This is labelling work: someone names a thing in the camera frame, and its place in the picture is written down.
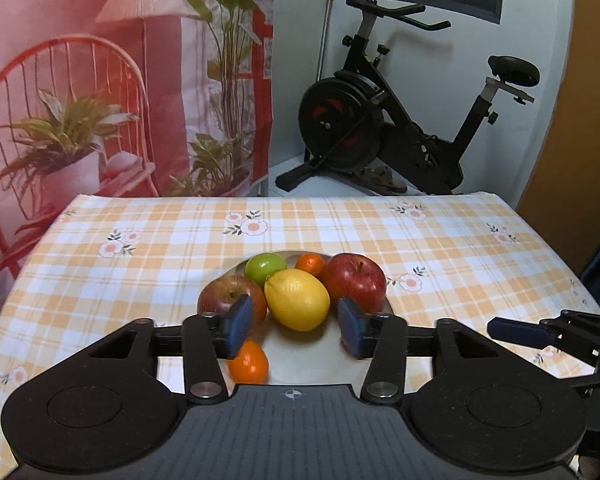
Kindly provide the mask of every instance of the wooden panel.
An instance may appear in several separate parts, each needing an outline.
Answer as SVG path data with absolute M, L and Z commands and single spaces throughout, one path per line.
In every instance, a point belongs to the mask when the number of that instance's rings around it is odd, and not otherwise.
M 575 0 L 552 125 L 518 213 L 576 273 L 600 244 L 600 0 Z

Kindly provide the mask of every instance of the exercise bike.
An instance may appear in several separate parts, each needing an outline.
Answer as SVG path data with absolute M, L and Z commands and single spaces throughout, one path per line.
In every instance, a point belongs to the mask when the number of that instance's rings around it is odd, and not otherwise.
M 291 191 L 309 177 L 331 171 L 379 194 L 395 194 L 360 178 L 360 170 L 378 158 L 422 192 L 452 194 L 463 178 L 460 158 L 478 127 L 485 118 L 493 124 L 498 117 L 496 112 L 490 112 L 496 92 L 504 90 L 520 104 L 534 102 L 533 97 L 512 85 L 537 85 L 538 69 L 517 57 L 491 56 L 488 65 L 498 79 L 486 79 L 455 139 L 449 142 L 427 135 L 411 120 L 378 71 L 389 49 L 379 44 L 378 56 L 373 60 L 365 50 L 377 18 L 386 16 L 427 31 L 449 28 L 451 23 L 427 25 L 410 18 L 409 15 L 426 9 L 419 4 L 388 9 L 376 0 L 346 3 L 362 11 L 362 23 L 355 37 L 345 36 L 342 40 L 349 48 L 344 67 L 333 77 L 309 87 L 300 103 L 300 133 L 311 157 L 277 177 L 276 185 Z M 392 123 L 384 120 L 383 111 Z

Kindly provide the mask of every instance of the red wall print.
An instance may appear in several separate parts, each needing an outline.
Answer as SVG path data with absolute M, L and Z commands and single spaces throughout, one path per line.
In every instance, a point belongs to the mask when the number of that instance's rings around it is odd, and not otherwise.
M 0 0 L 0 306 L 80 193 L 267 174 L 273 0 Z

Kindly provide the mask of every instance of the red apple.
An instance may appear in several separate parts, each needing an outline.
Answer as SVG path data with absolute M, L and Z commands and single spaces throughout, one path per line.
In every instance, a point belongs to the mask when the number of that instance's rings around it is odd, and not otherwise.
M 267 300 L 258 284 L 245 276 L 220 276 L 207 284 L 198 297 L 198 313 L 224 314 L 242 294 L 247 294 L 253 303 L 251 334 L 267 315 Z
M 328 261 L 320 279 L 331 298 L 331 306 L 349 296 L 367 314 L 382 310 L 386 277 L 373 260 L 362 254 L 336 254 Z

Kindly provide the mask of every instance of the white wall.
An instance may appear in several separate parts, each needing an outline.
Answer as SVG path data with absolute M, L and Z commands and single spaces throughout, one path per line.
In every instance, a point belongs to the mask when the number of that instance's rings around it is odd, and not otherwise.
M 381 5 L 400 3 L 380 0 Z M 460 192 L 495 192 L 511 205 L 520 198 L 550 122 L 568 48 L 572 0 L 503 0 L 500 24 L 428 7 L 415 16 L 427 23 L 450 20 L 452 27 L 426 32 L 395 20 L 376 22 L 376 43 L 392 51 L 381 71 L 411 117 L 430 134 L 451 139 L 491 75 L 487 58 L 510 55 L 534 63 L 541 83 L 529 90 L 534 104 L 522 106 L 498 93 L 493 126 L 484 123 L 464 157 Z M 276 0 L 273 57 L 274 126 L 272 164 L 300 153 L 297 113 L 303 91 L 313 82 L 324 0 Z M 342 66 L 340 41 L 358 30 L 361 14 L 344 0 L 333 6 L 324 74 Z

